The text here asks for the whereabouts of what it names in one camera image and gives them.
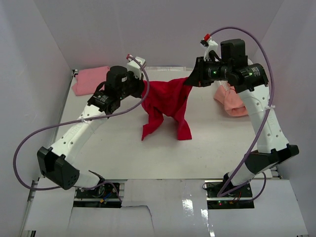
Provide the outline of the folded pink t shirt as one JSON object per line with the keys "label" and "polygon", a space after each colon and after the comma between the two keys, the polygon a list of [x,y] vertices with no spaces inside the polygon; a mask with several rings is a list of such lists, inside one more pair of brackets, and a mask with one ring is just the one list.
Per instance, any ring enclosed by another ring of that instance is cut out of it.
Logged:
{"label": "folded pink t shirt", "polygon": [[93,94],[97,86],[106,80],[109,66],[80,70],[72,90],[76,96]]}

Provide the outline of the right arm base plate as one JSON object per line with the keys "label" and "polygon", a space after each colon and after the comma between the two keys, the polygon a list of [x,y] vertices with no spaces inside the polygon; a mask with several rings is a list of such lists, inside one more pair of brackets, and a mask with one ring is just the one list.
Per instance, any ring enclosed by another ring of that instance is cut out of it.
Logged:
{"label": "right arm base plate", "polygon": [[205,181],[202,189],[206,191],[208,210],[253,209],[254,201],[249,184],[223,197],[217,197],[222,186],[221,181]]}

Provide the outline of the red t shirt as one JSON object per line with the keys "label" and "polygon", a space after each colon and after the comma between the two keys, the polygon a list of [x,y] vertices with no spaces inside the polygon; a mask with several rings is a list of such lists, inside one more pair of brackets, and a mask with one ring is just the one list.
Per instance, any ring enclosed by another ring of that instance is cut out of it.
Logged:
{"label": "red t shirt", "polygon": [[155,132],[163,123],[164,116],[177,122],[177,139],[191,140],[191,130],[185,120],[187,100],[192,87],[185,85],[186,78],[170,81],[151,81],[150,89],[142,107],[148,114],[148,123],[143,125],[142,140]]}

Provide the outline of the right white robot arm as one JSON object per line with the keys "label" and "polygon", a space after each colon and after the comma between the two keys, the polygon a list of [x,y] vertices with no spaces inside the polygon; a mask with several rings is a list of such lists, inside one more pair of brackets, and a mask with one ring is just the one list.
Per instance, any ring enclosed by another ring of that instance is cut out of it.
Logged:
{"label": "right white robot arm", "polygon": [[258,173],[298,155],[299,148],[291,145],[283,134],[271,104],[272,83],[262,65],[249,63],[244,40],[217,44],[206,36],[200,44],[206,48],[205,53],[196,58],[185,85],[206,87],[215,81],[226,81],[240,96],[256,133],[243,160],[224,175],[220,185],[218,197],[234,197]]}

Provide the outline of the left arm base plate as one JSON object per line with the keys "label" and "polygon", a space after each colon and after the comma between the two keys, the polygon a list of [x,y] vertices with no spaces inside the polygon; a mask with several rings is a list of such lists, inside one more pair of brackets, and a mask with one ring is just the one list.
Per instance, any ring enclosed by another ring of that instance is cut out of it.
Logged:
{"label": "left arm base plate", "polygon": [[73,207],[83,208],[121,208],[124,183],[105,184],[97,190],[76,189]]}

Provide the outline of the white plastic basket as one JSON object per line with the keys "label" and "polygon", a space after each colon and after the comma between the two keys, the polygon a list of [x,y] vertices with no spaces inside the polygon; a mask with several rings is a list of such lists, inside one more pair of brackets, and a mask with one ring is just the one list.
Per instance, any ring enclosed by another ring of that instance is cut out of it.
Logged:
{"label": "white plastic basket", "polygon": [[[248,59],[248,65],[252,65],[253,62]],[[231,86],[227,81],[224,80],[220,80],[220,81],[216,81],[215,84],[219,87],[219,86],[223,86],[225,91],[230,91],[231,90]]]}

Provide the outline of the salmon t shirt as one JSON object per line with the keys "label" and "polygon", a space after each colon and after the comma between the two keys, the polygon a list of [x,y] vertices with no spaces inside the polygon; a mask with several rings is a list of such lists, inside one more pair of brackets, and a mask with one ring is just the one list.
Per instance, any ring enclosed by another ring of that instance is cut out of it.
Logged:
{"label": "salmon t shirt", "polygon": [[214,99],[223,105],[224,110],[230,116],[242,117],[248,115],[244,103],[232,86],[220,85],[214,94]]}

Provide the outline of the papers at table back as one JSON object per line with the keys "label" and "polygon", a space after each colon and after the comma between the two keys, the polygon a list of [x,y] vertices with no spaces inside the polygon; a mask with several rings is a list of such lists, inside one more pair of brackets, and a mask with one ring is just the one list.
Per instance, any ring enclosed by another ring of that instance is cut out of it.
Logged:
{"label": "papers at table back", "polygon": [[163,67],[157,67],[157,66],[150,66],[145,67],[146,71],[176,71],[176,72],[185,72],[186,67],[169,67],[169,66],[163,66]]}

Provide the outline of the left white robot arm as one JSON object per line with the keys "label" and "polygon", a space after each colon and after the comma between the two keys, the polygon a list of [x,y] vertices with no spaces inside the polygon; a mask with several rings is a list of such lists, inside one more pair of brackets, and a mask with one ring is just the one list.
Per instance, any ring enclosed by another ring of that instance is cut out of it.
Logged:
{"label": "left white robot arm", "polygon": [[112,66],[106,80],[100,83],[82,111],[79,122],[49,148],[41,147],[37,152],[41,174],[58,187],[87,189],[93,197],[104,192],[101,176],[92,171],[75,168],[79,151],[97,130],[120,107],[128,96],[140,98],[145,88],[144,74],[139,65],[129,62],[126,67]]}

